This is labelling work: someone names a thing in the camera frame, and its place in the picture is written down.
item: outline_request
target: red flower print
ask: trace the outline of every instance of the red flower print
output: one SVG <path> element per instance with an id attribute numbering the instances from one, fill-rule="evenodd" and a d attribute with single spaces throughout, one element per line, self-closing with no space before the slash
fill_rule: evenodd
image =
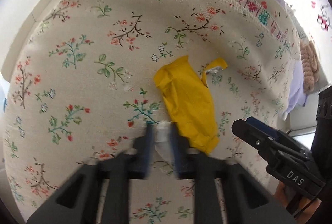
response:
<path id="1" fill-rule="evenodd" d="M 107 142 L 108 146 L 117 146 L 118 142 L 115 139 L 111 139 L 109 142 Z"/>
<path id="2" fill-rule="evenodd" d="M 205 21 L 205 17 L 203 16 L 203 13 L 200 13 L 198 16 L 196 16 L 196 19 L 198 20 L 198 22 Z"/>
<path id="3" fill-rule="evenodd" d="M 248 7 L 249 7 L 249 11 L 253 12 L 253 11 L 257 11 L 257 6 L 254 2 L 250 2 L 248 3 Z"/>
<path id="4" fill-rule="evenodd" d="M 40 75 L 37 75 L 36 77 L 34 77 L 34 84 L 37 84 L 40 82 Z"/>
<path id="5" fill-rule="evenodd" d="M 111 44 L 113 45 L 119 45 L 119 39 L 112 39 Z"/>
<path id="6" fill-rule="evenodd" d="M 136 38 L 133 38 L 133 37 L 129 37 L 126 39 L 126 41 L 128 41 L 130 44 L 132 44 L 134 42 Z"/>
<path id="7" fill-rule="evenodd" d="M 212 26 L 210 26 L 211 30 L 218 30 L 219 26 L 216 24 L 213 24 Z"/>
<path id="8" fill-rule="evenodd" d="M 217 12 L 215 11 L 215 8 L 213 8 L 213 7 L 209 7 L 209 8 L 207 9 L 207 12 L 209 12 L 209 13 L 212 14 L 212 15 L 214 15 L 214 14 L 217 13 Z"/>

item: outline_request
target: yellow towel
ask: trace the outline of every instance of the yellow towel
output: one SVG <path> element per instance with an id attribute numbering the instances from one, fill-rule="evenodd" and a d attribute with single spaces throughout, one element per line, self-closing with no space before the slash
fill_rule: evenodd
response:
<path id="1" fill-rule="evenodd" d="M 160 68 L 153 80 L 180 134 L 189 139 L 190 146 L 209 154 L 219 142 L 213 99 L 188 63 L 188 56 Z"/>

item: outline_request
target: flower print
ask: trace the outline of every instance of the flower print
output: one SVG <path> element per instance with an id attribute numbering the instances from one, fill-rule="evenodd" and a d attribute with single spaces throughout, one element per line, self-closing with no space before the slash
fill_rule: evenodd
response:
<path id="1" fill-rule="evenodd" d="M 110 31 L 110 32 L 107 34 L 108 37 L 111 37 L 111 36 L 113 36 L 113 35 L 115 35 L 115 33 L 112 32 L 112 31 Z"/>
<path id="2" fill-rule="evenodd" d="M 123 87 L 123 90 L 124 90 L 125 92 L 129 92 L 129 91 L 133 91 L 134 88 L 133 88 L 131 85 L 125 85 L 125 86 Z"/>
<path id="3" fill-rule="evenodd" d="M 47 104 L 44 103 L 44 104 L 41 105 L 39 113 L 47 112 L 47 109 L 48 109 Z"/>
<path id="4" fill-rule="evenodd" d="M 214 7 L 209 7 L 207 9 L 207 12 L 209 12 L 212 15 L 215 15 L 217 13 L 216 9 Z"/>
<path id="5" fill-rule="evenodd" d="M 210 29 L 211 29 L 211 30 L 218 30 L 218 29 L 219 29 L 219 26 L 216 25 L 216 24 L 213 24 L 213 25 L 210 26 Z"/>
<path id="6" fill-rule="evenodd" d="M 37 75 L 36 77 L 34 77 L 34 84 L 37 84 L 41 81 L 40 79 L 40 75 Z"/>
<path id="7" fill-rule="evenodd" d="M 155 54 L 153 54 L 152 56 L 151 56 L 151 59 L 152 59 L 152 61 L 155 61 L 155 62 L 158 62 L 158 57 L 155 55 Z"/>
<path id="8" fill-rule="evenodd" d="M 197 15 L 196 19 L 198 20 L 199 23 L 205 21 L 205 17 L 203 16 L 203 13 L 200 13 L 199 15 Z"/>
<path id="9" fill-rule="evenodd" d="M 117 84 L 113 81 L 110 82 L 108 87 L 110 88 L 111 91 L 117 90 Z"/>
<path id="10" fill-rule="evenodd" d="M 16 117 L 16 122 L 19 123 L 19 124 L 21 124 L 22 123 L 22 119 L 18 116 L 18 117 Z"/>
<path id="11" fill-rule="evenodd" d="M 107 145 L 111 147 L 117 146 L 118 142 L 115 139 L 111 139 L 109 142 L 107 142 Z"/>
<path id="12" fill-rule="evenodd" d="M 128 38 L 126 38 L 126 41 L 128 41 L 130 44 L 132 44 L 135 39 L 136 38 L 134 38 L 134 37 L 128 37 Z"/>
<path id="13" fill-rule="evenodd" d="M 112 39 L 111 44 L 113 45 L 119 45 L 119 39 Z"/>
<path id="14" fill-rule="evenodd" d="M 55 95 L 56 95 L 55 90 L 54 90 L 54 89 L 50 89 L 50 90 L 49 90 L 49 97 L 50 97 L 51 99 L 53 99 L 53 98 L 55 97 Z"/>
<path id="15" fill-rule="evenodd" d="M 24 138 L 25 137 L 25 131 L 19 127 L 19 132 L 20 132 L 20 136 L 22 138 Z"/>

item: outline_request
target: white flower print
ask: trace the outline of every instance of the white flower print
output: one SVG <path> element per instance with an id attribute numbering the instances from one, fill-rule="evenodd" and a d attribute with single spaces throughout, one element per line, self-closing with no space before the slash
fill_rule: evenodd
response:
<path id="1" fill-rule="evenodd" d="M 129 92 L 129 91 L 133 91 L 134 90 L 134 87 L 132 87 L 131 85 L 127 84 L 123 87 L 123 90 L 125 92 Z"/>
<path id="2" fill-rule="evenodd" d="M 21 124 L 22 123 L 22 119 L 20 117 L 16 117 L 16 122 Z"/>
<path id="3" fill-rule="evenodd" d="M 155 62 L 158 62 L 158 57 L 155 55 L 155 54 L 153 54 L 152 56 L 151 56 L 151 59 L 152 59 L 152 61 L 155 61 Z"/>
<path id="4" fill-rule="evenodd" d="M 49 90 L 49 97 L 50 97 L 51 99 L 53 99 L 55 95 L 56 95 L 55 90 L 54 90 L 54 89 L 50 89 L 50 90 Z"/>
<path id="5" fill-rule="evenodd" d="M 124 76 L 129 79 L 132 76 L 132 72 L 130 70 L 124 70 Z"/>
<path id="6" fill-rule="evenodd" d="M 20 135 L 22 138 L 25 137 L 25 131 L 19 127 Z"/>
<path id="7" fill-rule="evenodd" d="M 113 81 L 110 82 L 108 87 L 111 89 L 111 91 L 117 90 L 117 84 Z"/>

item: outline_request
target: brown knitted object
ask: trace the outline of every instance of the brown knitted object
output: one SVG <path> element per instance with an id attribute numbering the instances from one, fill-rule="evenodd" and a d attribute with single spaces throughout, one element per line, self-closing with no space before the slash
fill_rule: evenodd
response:
<path id="1" fill-rule="evenodd" d="M 314 90 L 315 82 L 319 79 L 318 57 L 312 41 L 308 45 L 300 41 L 300 50 L 303 68 L 303 91 L 308 94 Z"/>

